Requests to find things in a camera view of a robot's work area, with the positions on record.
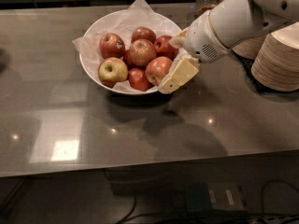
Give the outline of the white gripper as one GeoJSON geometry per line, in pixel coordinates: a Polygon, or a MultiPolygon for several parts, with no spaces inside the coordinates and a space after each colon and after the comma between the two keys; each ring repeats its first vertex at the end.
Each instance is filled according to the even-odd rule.
{"type": "Polygon", "coordinates": [[[193,79],[200,71],[197,60],[213,63],[231,51],[214,31],[210,10],[194,20],[189,28],[173,36],[169,44],[176,49],[183,47],[192,57],[180,57],[173,61],[168,74],[158,85],[158,91],[163,94],[172,93],[193,79]]]}

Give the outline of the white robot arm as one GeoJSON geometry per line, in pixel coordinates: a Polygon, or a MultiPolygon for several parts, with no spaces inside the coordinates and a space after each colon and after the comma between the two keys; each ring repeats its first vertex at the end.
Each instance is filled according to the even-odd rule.
{"type": "Polygon", "coordinates": [[[171,38],[186,54],[176,58],[158,85],[163,94],[189,82],[202,63],[213,63],[236,45],[299,21],[299,0],[223,0],[171,38]]]}

